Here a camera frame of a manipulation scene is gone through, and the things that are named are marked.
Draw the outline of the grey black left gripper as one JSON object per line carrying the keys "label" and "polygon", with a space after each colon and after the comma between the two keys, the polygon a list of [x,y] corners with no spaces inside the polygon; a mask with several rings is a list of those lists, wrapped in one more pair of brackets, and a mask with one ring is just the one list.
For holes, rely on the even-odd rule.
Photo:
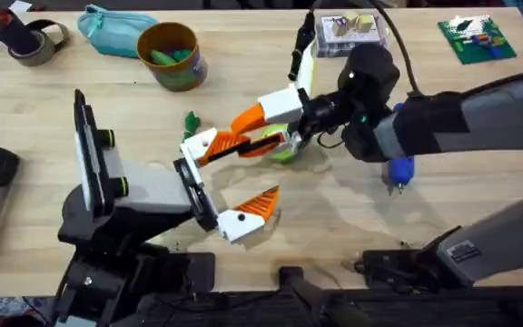
{"label": "grey black left gripper", "polygon": [[218,130],[211,128],[185,139],[180,144],[185,158],[175,160],[173,170],[125,161],[116,148],[105,150],[108,175],[126,180],[127,195],[117,199],[115,206],[138,213],[187,213],[205,231],[217,228],[230,243],[260,230],[276,208],[279,185],[218,214],[204,190],[199,172],[188,162],[205,166],[213,154],[217,135]]}

